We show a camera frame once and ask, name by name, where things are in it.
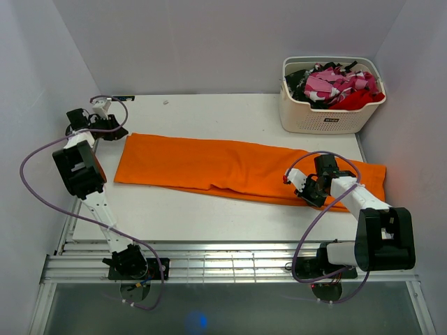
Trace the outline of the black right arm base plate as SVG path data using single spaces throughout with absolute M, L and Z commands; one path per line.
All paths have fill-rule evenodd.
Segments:
M 343 265 L 324 263 L 318 260 L 317 257 L 298 257 L 295 265 L 295 273 L 300 279 L 311 279 L 332 273 L 343 267 Z

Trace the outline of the orange trousers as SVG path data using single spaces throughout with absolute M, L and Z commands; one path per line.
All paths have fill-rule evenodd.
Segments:
M 114 181 L 303 207 L 294 187 L 283 183 L 291 165 L 306 175 L 315 171 L 313 159 L 301 149 L 133 133 L 125 141 Z

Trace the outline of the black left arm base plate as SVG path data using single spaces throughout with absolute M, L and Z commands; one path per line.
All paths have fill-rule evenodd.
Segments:
M 143 281 L 146 279 L 149 280 L 161 280 L 161 272 L 159 269 L 158 262 L 156 258 L 146 258 L 147 261 L 147 271 L 144 274 L 137 276 L 130 275 L 122 275 L 115 268 L 110 267 L 108 270 L 107 279 L 112 281 Z M 168 280 L 169 277 L 169 269 L 170 269 L 170 258 L 160 258 L 162 269 L 163 269 L 163 279 Z

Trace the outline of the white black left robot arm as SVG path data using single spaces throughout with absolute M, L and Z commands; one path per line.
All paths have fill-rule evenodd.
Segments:
M 52 154 L 62 181 L 67 191 L 80 199 L 94 219 L 101 223 L 101 232 L 112 254 L 103 262 L 122 276 L 142 278 L 148 271 L 148 262 L 138 245 L 114 231 L 117 220 L 105 196 L 107 178 L 94 153 L 97 139 L 120 140 L 129 132 L 118 128 L 113 114 L 86 116 L 85 111 L 78 108 L 66 115 L 70 121 L 66 134 L 71 137 L 63 149 Z

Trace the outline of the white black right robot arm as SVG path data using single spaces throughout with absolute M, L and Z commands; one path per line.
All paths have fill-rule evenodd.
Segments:
M 392 207 L 378 199 L 360 182 L 359 169 L 341 170 L 339 155 L 314 152 L 315 172 L 290 166 L 283 181 L 295 187 L 295 194 L 323 213 L 341 203 L 356 219 L 352 242 L 334 240 L 322 243 L 314 258 L 295 253 L 291 272 L 300 283 L 313 283 L 340 277 L 343 272 L 410 270 L 416 264 L 412 217 L 404 207 Z

